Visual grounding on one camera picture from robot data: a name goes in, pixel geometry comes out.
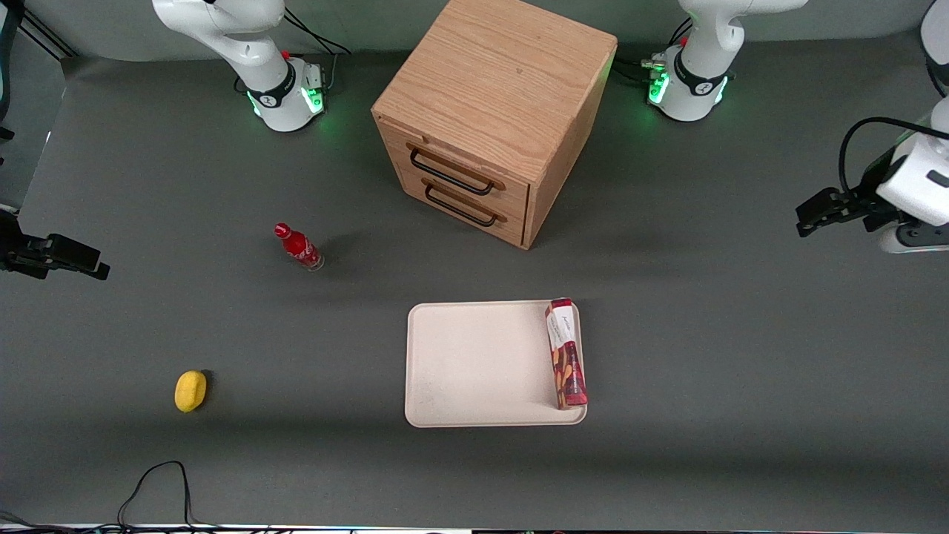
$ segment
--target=wooden drawer unit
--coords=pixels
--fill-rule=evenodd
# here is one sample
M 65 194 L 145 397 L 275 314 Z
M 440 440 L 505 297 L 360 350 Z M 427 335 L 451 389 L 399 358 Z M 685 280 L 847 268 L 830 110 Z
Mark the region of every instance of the wooden drawer unit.
M 402 189 L 528 249 L 586 143 L 616 38 L 451 0 L 372 107 Z

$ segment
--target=rectangular tray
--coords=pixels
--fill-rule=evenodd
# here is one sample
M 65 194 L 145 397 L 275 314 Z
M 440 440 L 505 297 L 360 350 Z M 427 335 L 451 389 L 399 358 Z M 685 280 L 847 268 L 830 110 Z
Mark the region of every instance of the rectangular tray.
M 558 410 L 544 312 L 549 300 L 419 304 L 409 312 L 405 418 L 414 427 L 576 425 Z M 583 366 L 580 315 L 577 355 Z

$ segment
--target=red bottle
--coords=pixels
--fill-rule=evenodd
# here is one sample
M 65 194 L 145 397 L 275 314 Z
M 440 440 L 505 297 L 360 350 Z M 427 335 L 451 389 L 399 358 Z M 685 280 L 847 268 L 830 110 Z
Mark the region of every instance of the red bottle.
M 284 250 L 287 251 L 287 254 L 293 256 L 309 271 L 316 271 L 323 267 L 323 255 L 316 250 L 313 243 L 309 242 L 307 236 L 296 230 L 291 230 L 283 222 L 279 222 L 273 227 L 273 234 L 284 242 Z

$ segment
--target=bottle cap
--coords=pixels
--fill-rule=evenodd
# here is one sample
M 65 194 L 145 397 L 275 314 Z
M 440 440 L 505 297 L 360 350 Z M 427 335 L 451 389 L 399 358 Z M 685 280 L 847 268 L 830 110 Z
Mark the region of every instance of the bottle cap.
M 273 227 L 273 234 L 280 239 L 286 239 L 290 237 L 293 231 L 290 230 L 290 227 L 283 222 L 278 222 L 276 226 Z

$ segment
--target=black metal handle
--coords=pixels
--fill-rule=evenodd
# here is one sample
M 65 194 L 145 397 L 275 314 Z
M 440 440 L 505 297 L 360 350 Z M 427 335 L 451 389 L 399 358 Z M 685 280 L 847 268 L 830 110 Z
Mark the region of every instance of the black metal handle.
M 452 204 L 449 204 L 448 202 L 446 202 L 446 201 L 444 201 L 444 200 L 436 199 L 435 197 L 432 196 L 432 189 L 434 189 L 434 188 L 435 188 L 435 187 L 434 187 L 431 183 L 426 184 L 426 187 L 425 187 L 425 198 L 428 199 L 428 200 L 431 200 L 432 202 L 434 202 L 435 204 L 438 204 L 439 206 L 445 208 L 446 210 L 448 210 L 448 211 L 450 211 L 450 212 L 452 212 L 452 213 L 458 214 L 459 216 L 461 216 L 461 217 L 463 217 L 463 218 L 465 218 L 465 219 L 467 219 L 467 220 L 470 220 L 470 221 L 473 222 L 474 224 L 477 224 L 478 226 L 483 226 L 483 227 L 485 227 L 485 228 L 488 228 L 489 226 L 492 226 L 492 225 L 494 225 L 495 222 L 497 222 L 497 215 L 491 215 L 491 219 L 490 219 L 490 220 L 481 220 L 481 219 L 475 217 L 474 215 L 468 215 L 467 213 L 465 213 L 465 212 L 459 210 L 458 208 L 454 207 Z
M 416 157 L 417 157 L 418 155 L 419 155 L 419 150 L 418 150 L 417 148 L 413 148 L 413 149 L 412 149 L 412 155 L 409 156 L 409 161 L 412 162 L 412 164 L 413 164 L 416 168 L 419 168 L 419 169 L 421 169 L 421 170 L 427 172 L 428 174 L 430 174 L 430 175 L 432 175 L 432 176 L 434 176 L 434 177 L 436 177 L 436 178 L 441 178 L 442 180 L 447 181 L 447 182 L 450 183 L 451 185 L 456 185 L 456 186 L 458 186 L 458 187 L 464 189 L 465 191 L 468 191 L 469 193 L 474 193 L 474 194 L 478 195 L 479 197 L 484 197 L 484 196 L 487 195 L 488 193 L 491 193 L 491 190 L 494 189 L 494 182 L 493 182 L 493 181 L 489 181 L 489 182 L 488 182 L 488 186 L 485 187 L 484 189 L 478 189 L 477 187 L 471 187 L 471 185 L 468 185 L 468 184 L 465 183 L 464 181 L 460 181 L 460 180 L 457 179 L 457 178 L 453 178 L 453 177 L 451 177 L 451 176 L 448 176 L 447 174 L 445 174 L 445 173 L 439 171 L 438 169 L 432 168 L 432 167 L 426 165 L 425 163 L 422 163 L 422 162 L 420 162 L 419 160 L 416 160 Z

